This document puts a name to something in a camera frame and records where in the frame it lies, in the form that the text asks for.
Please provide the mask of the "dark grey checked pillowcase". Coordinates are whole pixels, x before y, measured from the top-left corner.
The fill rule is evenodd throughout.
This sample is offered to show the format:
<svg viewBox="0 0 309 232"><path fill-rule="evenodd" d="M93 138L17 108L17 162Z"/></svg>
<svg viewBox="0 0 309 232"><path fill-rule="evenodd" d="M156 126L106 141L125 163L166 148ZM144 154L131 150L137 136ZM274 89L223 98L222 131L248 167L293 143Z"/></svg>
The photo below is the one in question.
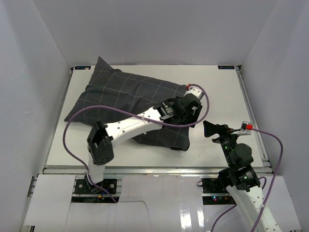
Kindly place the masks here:
<svg viewBox="0 0 309 232"><path fill-rule="evenodd" d="M81 93L65 121L79 110L94 105L106 105L137 115L169 98L182 97L185 92L185 85L126 73L114 69L99 57L85 91ZM188 128L163 127L133 139L140 144L181 151L187 151L190 146Z"/></svg>

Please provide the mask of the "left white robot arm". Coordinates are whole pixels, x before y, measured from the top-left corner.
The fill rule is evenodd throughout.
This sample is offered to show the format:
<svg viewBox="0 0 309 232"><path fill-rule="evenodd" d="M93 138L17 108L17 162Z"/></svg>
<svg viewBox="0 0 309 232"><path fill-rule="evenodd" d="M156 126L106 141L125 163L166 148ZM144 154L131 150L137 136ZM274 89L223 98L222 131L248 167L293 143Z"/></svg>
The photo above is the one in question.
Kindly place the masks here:
<svg viewBox="0 0 309 232"><path fill-rule="evenodd" d="M95 123L87 138L89 170L85 174L85 187L92 193L101 190L105 165L114 158L113 148L122 142L149 131L159 130L163 125L146 119L171 125L195 123L199 117L203 93L188 90L182 98L168 99L139 114L114 123Z"/></svg>

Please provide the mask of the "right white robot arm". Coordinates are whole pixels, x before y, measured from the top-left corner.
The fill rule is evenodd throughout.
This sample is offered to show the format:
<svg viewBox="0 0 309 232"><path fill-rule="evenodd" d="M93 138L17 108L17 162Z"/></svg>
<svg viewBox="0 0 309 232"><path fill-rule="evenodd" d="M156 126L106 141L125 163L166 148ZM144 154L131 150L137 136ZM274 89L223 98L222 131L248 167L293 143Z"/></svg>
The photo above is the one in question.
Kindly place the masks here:
<svg viewBox="0 0 309 232"><path fill-rule="evenodd" d="M271 180L267 194L263 194L262 186L252 167L252 149L244 143L238 143L240 136L251 135L258 131L250 122L244 121L239 129L232 129L228 125L203 122L204 136L212 138L212 142L219 144L224 153L228 167L218 173L217 178L203 178L198 186L203 193L221 190L228 193L236 203L252 232L280 232L267 201L270 196L274 179Z"/></svg>

